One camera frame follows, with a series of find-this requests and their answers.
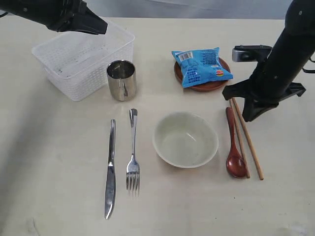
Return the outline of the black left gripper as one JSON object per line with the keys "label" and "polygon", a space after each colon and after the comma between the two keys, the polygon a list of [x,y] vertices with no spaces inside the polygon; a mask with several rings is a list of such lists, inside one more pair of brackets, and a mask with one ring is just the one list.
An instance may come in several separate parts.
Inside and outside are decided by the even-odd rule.
{"label": "black left gripper", "polygon": [[39,0],[37,22],[53,31],[106,34],[107,22],[94,14],[83,0]]}

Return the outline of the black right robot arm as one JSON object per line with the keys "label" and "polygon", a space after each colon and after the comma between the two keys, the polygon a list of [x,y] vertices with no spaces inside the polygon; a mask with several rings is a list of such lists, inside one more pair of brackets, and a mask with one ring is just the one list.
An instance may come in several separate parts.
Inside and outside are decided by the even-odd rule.
{"label": "black right robot arm", "polygon": [[294,0],[290,4],[284,29],[274,46],[237,45],[232,50],[234,62],[256,61],[257,66],[247,80],[225,86],[225,100],[244,98],[242,117],[253,121],[278,107],[294,95],[302,96],[305,88],[294,79],[315,52],[315,2]]}

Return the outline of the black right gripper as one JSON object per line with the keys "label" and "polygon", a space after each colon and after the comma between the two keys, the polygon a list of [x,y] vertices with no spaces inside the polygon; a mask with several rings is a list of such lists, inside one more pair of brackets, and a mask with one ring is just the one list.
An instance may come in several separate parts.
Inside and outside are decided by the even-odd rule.
{"label": "black right gripper", "polygon": [[294,78],[295,75],[252,75],[248,80],[225,86],[222,95],[225,100],[244,98],[242,117],[245,122],[251,122],[278,107],[281,101],[303,95],[305,87],[294,82]]}

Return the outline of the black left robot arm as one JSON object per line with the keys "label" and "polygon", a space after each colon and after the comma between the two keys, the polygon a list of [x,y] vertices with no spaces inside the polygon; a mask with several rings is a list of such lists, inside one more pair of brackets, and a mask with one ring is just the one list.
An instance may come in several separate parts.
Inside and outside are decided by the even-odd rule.
{"label": "black left robot arm", "polygon": [[108,24],[83,0],[2,0],[2,11],[45,25],[56,32],[106,34]]}

